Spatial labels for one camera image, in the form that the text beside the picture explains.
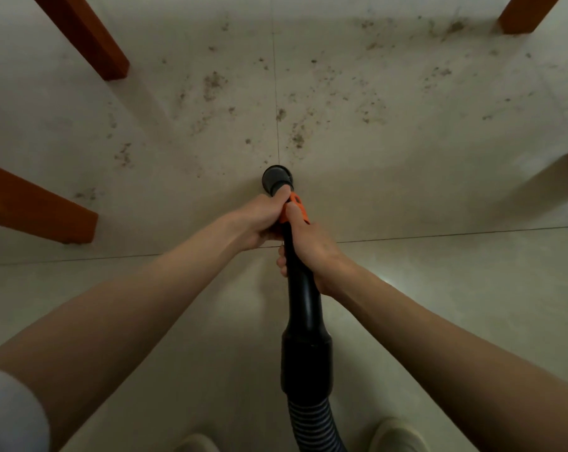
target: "person's left arm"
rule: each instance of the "person's left arm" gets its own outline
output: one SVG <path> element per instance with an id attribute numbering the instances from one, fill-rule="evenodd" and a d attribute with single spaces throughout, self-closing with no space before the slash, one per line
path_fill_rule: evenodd
<path id="1" fill-rule="evenodd" d="M 290 189 L 261 195 L 137 272 L 62 304 L 0 347 L 0 370 L 29 387 L 59 450 L 137 368 L 240 251 L 269 237 Z"/>

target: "beige shoe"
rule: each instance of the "beige shoe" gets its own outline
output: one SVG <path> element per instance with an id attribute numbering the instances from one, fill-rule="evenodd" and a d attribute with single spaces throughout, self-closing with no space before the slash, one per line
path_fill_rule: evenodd
<path id="1" fill-rule="evenodd" d="M 173 452 L 219 452 L 217 446 L 203 434 L 189 435 Z"/>
<path id="2" fill-rule="evenodd" d="M 368 452 L 429 452 L 420 433 L 399 419 L 384 419 Z"/>

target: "vacuum hose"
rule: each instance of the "vacuum hose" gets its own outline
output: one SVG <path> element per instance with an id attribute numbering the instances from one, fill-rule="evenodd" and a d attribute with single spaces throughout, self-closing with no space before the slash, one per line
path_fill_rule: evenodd
<path id="1" fill-rule="evenodd" d="M 283 185 L 294 190 L 292 175 L 280 165 L 267 168 L 262 182 L 272 196 Z M 294 192 L 290 199 L 303 209 Z M 321 296 L 313 273 L 296 255 L 292 227 L 285 214 L 280 223 L 290 307 L 288 326 L 282 335 L 281 387 L 288 396 L 292 431 L 301 452 L 346 452 L 328 402 L 333 383 L 332 338 L 325 329 Z"/>

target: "tiled floor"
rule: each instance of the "tiled floor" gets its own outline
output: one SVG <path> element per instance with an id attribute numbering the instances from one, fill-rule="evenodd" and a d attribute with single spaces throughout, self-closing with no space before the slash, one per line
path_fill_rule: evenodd
<path id="1" fill-rule="evenodd" d="M 100 214 L 87 246 L 0 228 L 0 343 L 280 161 L 352 258 L 568 380 L 568 0 L 529 37 L 492 32 L 507 0 L 88 1 L 131 60 L 122 82 L 32 0 L 0 0 L 0 166 Z M 295 450 L 274 257 L 236 259 L 68 450 L 168 451 L 196 429 L 224 452 Z M 473 450 L 324 301 L 350 449 L 398 415 L 433 451 Z"/>

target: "wooden leg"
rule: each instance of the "wooden leg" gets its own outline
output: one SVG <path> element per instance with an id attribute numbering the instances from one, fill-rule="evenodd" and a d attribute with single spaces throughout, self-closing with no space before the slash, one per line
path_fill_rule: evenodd
<path id="1" fill-rule="evenodd" d="M 498 22 L 506 35 L 533 33 L 558 0 L 510 0 Z"/>
<path id="2" fill-rule="evenodd" d="M 85 0 L 35 0 L 104 81 L 123 79 L 129 60 Z"/>
<path id="3" fill-rule="evenodd" d="M 0 225 L 61 243 L 90 243 L 98 215 L 0 168 Z"/>

